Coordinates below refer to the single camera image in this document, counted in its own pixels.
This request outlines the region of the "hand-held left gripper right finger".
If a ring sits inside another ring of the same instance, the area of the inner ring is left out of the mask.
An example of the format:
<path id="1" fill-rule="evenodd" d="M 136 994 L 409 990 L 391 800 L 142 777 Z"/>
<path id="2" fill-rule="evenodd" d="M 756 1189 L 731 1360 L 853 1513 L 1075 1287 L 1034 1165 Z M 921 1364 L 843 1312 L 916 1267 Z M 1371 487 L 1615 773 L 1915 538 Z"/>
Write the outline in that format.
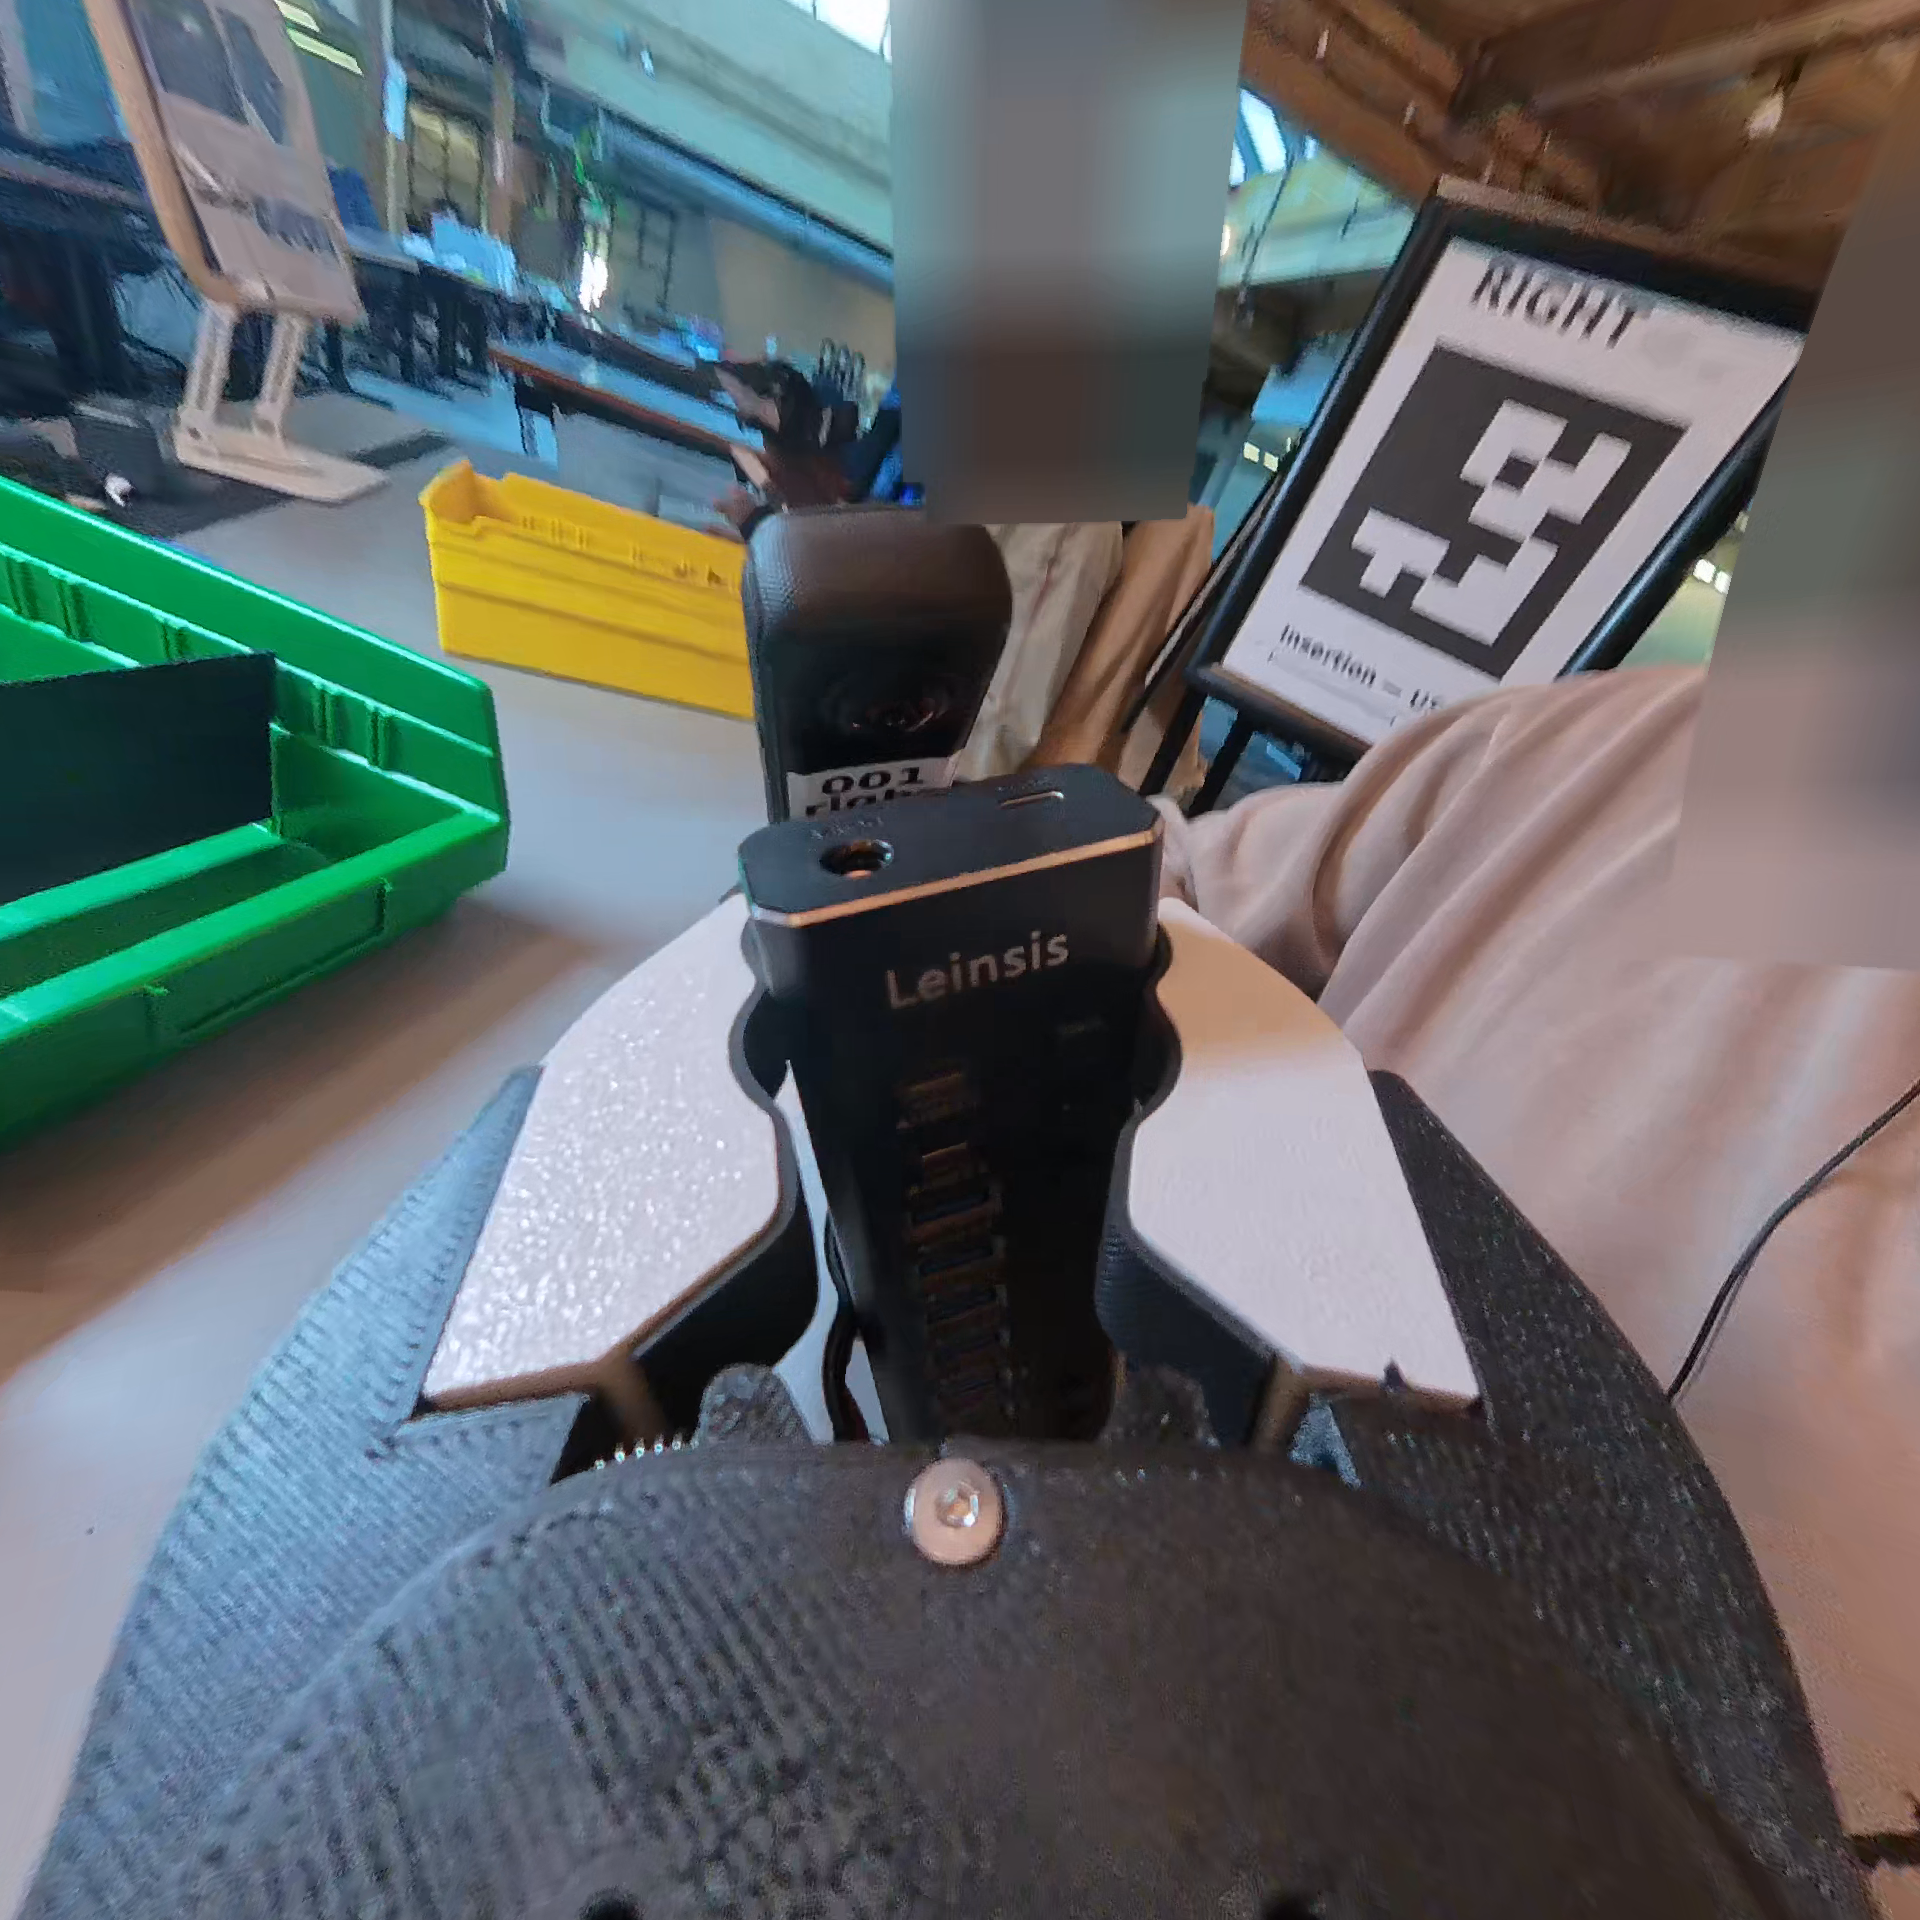
<path id="1" fill-rule="evenodd" d="M 1182 902 L 1160 909 L 1145 1094 L 1121 1131 L 1097 1320 L 1191 1384 L 1224 1444 L 1317 1395 L 1465 1411 L 1479 1381 L 1360 1056 Z"/>

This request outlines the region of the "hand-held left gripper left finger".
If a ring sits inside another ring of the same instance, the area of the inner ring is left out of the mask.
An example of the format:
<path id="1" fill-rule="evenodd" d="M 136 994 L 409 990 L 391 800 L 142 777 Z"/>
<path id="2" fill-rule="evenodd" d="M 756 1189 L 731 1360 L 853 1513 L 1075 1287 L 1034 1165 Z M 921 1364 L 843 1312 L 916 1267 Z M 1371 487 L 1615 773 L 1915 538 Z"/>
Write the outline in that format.
<path id="1" fill-rule="evenodd" d="M 584 1395 L 625 1440 L 690 1434 L 708 1384 L 773 1368 L 821 1271 L 745 904 L 722 902 L 549 1051 L 421 1401 Z"/>

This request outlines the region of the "black usb hub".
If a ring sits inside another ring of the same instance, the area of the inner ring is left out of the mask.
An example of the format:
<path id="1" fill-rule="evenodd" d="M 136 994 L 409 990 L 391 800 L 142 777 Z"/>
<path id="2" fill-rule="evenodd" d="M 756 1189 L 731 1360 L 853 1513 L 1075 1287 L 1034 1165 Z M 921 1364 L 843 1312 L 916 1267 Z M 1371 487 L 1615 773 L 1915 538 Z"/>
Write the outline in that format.
<path id="1" fill-rule="evenodd" d="M 892 1440 L 1091 1440 L 1164 822 L 1087 764 L 768 825 L 743 947 Z"/>

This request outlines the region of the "yellow plastic bin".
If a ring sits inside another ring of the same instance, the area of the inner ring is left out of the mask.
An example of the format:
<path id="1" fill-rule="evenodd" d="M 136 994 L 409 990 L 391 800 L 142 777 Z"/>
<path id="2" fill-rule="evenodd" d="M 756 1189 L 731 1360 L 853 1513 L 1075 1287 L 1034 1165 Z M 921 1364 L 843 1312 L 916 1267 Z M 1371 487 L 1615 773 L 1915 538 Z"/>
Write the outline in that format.
<path id="1" fill-rule="evenodd" d="M 740 542 L 466 461 L 419 511 L 444 655 L 755 718 Z"/>

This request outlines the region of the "background table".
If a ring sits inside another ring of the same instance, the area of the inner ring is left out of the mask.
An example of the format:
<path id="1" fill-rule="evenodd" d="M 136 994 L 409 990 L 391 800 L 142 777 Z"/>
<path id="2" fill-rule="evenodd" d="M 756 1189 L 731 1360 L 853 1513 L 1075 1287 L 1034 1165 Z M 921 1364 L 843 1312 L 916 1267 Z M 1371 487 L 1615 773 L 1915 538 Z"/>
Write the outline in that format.
<path id="1" fill-rule="evenodd" d="M 716 401 L 686 397 L 655 381 L 549 341 L 493 341 L 486 357 L 514 391 L 516 411 L 556 423 L 595 420 L 643 439 L 734 461 L 761 454 L 761 429 Z"/>

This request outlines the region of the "green plastic bin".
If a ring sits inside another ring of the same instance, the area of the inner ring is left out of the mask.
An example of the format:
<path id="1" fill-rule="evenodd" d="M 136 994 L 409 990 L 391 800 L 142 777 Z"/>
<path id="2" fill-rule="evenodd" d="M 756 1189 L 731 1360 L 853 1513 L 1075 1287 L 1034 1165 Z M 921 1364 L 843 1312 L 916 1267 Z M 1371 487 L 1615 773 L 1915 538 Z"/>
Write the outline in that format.
<path id="1" fill-rule="evenodd" d="M 3 480 L 1 686 L 275 657 L 267 822 L 1 901 L 1 1139 L 28 1139 L 504 871 L 492 688 Z"/>

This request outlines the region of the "black card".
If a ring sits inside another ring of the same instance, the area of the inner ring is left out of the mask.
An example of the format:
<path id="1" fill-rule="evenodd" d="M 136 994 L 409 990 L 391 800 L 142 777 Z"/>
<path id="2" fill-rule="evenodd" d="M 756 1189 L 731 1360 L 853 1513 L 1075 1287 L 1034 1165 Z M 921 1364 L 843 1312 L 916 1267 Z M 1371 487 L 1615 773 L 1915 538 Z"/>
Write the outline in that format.
<path id="1" fill-rule="evenodd" d="M 267 822 L 267 654 L 1 686 L 1 901 Z"/>

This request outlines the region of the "black framed sign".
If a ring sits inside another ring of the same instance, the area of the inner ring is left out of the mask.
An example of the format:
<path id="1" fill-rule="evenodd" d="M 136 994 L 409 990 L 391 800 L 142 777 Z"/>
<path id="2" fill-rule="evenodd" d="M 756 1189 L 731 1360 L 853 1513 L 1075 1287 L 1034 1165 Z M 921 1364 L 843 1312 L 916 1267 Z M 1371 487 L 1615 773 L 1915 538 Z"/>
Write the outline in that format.
<path id="1" fill-rule="evenodd" d="M 1166 655 L 1141 777 L 1191 813 L 1254 741 L 1335 777 L 1491 691 L 1626 660 L 1760 480 L 1820 280 L 1730 247 L 1442 178 L 1297 448 Z"/>

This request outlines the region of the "wooden easel sign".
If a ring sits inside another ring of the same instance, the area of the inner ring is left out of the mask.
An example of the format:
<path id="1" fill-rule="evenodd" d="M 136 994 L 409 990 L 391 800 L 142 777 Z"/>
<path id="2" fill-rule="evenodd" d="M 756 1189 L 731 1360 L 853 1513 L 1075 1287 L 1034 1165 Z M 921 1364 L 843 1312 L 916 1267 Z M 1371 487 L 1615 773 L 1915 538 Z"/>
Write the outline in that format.
<path id="1" fill-rule="evenodd" d="M 290 34 L 267 1 L 88 1 L 167 247 L 200 295 L 179 466 L 343 506 L 385 475 L 286 435 L 309 333 L 365 319 Z"/>

